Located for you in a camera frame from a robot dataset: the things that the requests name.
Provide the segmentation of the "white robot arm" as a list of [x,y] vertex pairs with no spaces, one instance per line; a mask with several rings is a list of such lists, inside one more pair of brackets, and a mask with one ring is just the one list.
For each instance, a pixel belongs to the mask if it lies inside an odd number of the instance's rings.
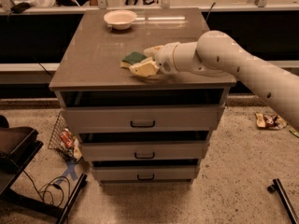
[[299,129],[299,76],[248,53],[223,32],[208,31],[196,42],[168,43],[145,53],[147,59],[130,66],[138,77],[180,72],[221,77],[228,73]]

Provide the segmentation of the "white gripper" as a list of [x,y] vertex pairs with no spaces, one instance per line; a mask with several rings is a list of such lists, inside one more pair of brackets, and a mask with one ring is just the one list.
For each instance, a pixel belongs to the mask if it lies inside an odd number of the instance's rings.
[[166,75],[177,74],[178,70],[174,62],[174,53],[177,46],[178,42],[145,49],[143,51],[144,55],[151,58],[131,65],[129,67],[130,71],[138,77],[154,76],[159,69]]

